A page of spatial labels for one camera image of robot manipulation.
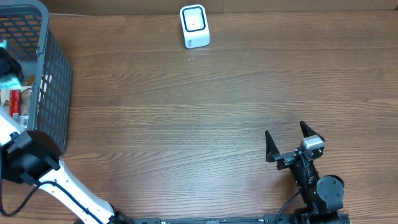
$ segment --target robotic arm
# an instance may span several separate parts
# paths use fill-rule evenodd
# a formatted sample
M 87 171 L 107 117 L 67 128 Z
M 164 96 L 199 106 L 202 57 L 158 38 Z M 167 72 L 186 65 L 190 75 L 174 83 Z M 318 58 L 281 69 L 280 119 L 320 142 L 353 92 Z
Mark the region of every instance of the robotic arm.
M 300 122 L 304 138 L 294 152 L 279 154 L 271 135 L 266 131 L 267 162 L 276 162 L 278 170 L 289 168 L 305 203 L 293 215 L 265 215 L 255 218 L 222 218 L 206 220 L 130 219 L 108 202 L 101 200 L 85 187 L 66 167 L 61 150 L 52 138 L 41 131 L 20 127 L 0 109 L 1 178 L 16 183 L 35 185 L 15 215 L 37 189 L 53 195 L 76 214 L 84 224 L 349 224 L 343 208 L 344 182 L 337 176 L 319 177 L 313 160 L 323 154 L 325 139 Z

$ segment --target red object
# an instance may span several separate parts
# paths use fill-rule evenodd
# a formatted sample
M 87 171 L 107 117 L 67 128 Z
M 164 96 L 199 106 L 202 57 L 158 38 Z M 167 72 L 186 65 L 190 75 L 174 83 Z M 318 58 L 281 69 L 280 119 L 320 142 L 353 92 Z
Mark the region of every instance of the red object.
M 21 103 L 21 91 L 10 90 L 10 116 L 19 123 L 19 105 Z

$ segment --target white box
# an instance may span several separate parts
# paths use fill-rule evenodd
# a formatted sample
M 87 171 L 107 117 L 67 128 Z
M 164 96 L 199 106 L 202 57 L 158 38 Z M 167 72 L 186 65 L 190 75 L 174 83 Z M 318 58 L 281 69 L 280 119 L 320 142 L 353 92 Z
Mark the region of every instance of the white box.
M 184 6 L 180 10 L 185 46 L 188 49 L 210 43 L 210 32 L 205 8 L 200 4 Z

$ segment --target wooden table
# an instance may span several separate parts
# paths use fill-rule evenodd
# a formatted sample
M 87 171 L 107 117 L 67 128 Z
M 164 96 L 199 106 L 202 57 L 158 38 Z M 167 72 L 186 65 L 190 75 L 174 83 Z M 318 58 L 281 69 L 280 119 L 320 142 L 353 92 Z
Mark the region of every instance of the wooden table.
M 346 183 L 352 223 L 395 223 L 398 12 L 212 14 L 211 44 L 186 50 L 179 17 L 53 17 L 75 72 L 65 160 L 132 217 L 277 213 L 297 190 L 266 163 L 304 120 L 326 139 L 320 175 Z M 31 187 L 4 183 L 6 209 Z M 297 199 L 286 212 L 302 206 Z M 76 216 L 37 192 L 0 223 Z

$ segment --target gray basket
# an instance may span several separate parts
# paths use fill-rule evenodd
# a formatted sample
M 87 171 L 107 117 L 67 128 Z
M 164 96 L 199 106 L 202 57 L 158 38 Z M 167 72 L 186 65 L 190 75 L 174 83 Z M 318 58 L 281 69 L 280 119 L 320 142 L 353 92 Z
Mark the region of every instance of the gray basket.
M 27 129 L 46 132 L 65 153 L 73 75 L 47 8 L 37 0 L 0 0 L 0 35 L 25 77 L 34 76 Z

